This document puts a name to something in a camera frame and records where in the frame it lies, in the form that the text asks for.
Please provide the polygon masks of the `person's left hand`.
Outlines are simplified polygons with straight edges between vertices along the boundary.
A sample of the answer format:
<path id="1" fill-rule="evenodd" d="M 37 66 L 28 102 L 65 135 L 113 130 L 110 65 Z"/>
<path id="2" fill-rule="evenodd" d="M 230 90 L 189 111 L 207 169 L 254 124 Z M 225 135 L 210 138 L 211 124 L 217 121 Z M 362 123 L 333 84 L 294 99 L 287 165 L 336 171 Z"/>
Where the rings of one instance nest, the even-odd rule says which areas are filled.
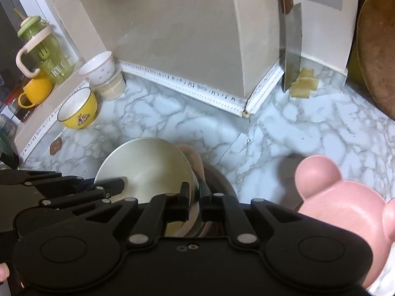
<path id="1" fill-rule="evenodd" d="M 4 283 L 9 277 L 9 268 L 6 263 L 0 264 L 0 284 Z"/>

